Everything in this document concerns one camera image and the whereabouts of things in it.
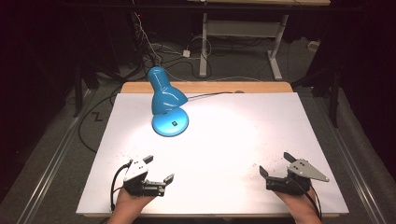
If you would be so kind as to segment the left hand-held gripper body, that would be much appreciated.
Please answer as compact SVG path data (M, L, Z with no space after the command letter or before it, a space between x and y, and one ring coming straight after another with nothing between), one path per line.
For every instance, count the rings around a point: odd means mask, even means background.
M123 187L133 196L162 197L166 185L163 182L148 181L148 173L148 165L144 163L143 159L132 161L123 178Z

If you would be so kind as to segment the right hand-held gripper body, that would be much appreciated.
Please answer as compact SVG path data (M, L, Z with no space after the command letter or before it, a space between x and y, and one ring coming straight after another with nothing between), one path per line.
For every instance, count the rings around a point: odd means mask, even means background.
M301 196L310 190L312 179L322 182L330 181L326 175L316 169L307 160L290 159L285 177L275 177L265 174L265 187L268 190Z

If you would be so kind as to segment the metal floor rail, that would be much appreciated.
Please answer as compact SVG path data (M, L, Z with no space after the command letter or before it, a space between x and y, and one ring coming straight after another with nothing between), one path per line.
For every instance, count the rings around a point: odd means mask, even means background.
M50 185L56 176L59 167L62 164L64 159L64 155L68 150L68 146L70 141L76 132L78 125L82 122L83 114L88 110L89 104L92 102L94 95L96 94L96 90L86 90L82 101L84 106L81 108L79 114L76 117L73 117L70 125L68 126L60 144L57 146L49 164L46 167L45 172L40 177L38 183L35 186L35 190L33 191L28 203L25 205L17 224L31 224L32 220L35 217L36 211L38 210L40 204L42 203L44 197L47 194L47 191L50 188Z
M318 98L316 103L335 141L335 147L326 155L336 170L337 183L349 208L346 217L360 224L390 224L387 197L392 194L393 181L347 99L339 100L336 123L330 119L330 100Z

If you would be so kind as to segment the white metal desk frame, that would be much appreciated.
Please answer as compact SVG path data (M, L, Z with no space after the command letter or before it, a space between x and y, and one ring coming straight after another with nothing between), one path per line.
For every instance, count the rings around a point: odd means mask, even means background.
M273 38L275 44L271 50L266 52L268 63L272 69L275 80L282 80L276 55L284 31L287 26L289 16L283 15L280 21L225 21L210 20L206 13L203 14L202 21L202 46L200 53L199 77L207 77L208 70L208 49L209 41L207 37L211 36L236 36L236 37L262 37Z

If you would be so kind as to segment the blue desk lamp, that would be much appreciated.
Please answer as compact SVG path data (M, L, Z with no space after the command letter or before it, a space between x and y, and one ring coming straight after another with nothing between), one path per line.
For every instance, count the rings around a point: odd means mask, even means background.
M183 133L189 125L188 114L181 108L188 102L187 96L171 85L165 70L160 66L148 71L148 80L154 91L151 100L153 130L165 137Z

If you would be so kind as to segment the person's right hand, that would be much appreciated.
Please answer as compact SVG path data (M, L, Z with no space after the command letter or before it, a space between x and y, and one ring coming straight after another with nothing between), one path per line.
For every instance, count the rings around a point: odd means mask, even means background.
M293 217L316 216L316 208L307 196L293 196L275 191L275 195L288 207Z

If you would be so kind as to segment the person's left hand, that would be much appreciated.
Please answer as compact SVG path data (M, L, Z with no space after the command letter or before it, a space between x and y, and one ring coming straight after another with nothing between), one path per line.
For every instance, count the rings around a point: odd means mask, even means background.
M139 215L154 199L154 196L133 196L125 189L121 189L118 194L114 212L124 215Z

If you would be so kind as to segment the white table mat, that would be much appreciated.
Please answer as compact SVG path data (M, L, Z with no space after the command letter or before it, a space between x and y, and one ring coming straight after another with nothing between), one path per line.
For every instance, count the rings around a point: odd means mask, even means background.
M117 96L77 212L99 217L110 212L110 189L121 185L121 166L152 156L148 179L174 180L143 211L146 217L283 216L287 207L265 187L259 170L284 176L289 152L327 176L314 182L326 216L348 211L297 93L193 95L183 106L190 123L174 137L151 126L151 96Z

